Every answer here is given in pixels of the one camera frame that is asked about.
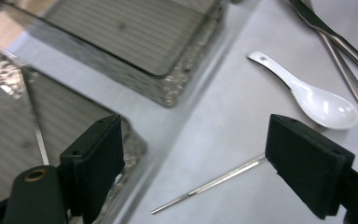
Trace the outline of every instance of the white ceramic spoon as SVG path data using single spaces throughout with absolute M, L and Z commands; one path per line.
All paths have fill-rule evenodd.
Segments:
M 277 75 L 291 90 L 305 114 L 316 123 L 339 130 L 352 128 L 358 123 L 357 109 L 344 98 L 308 85 L 262 52 L 250 52 L 248 58 Z

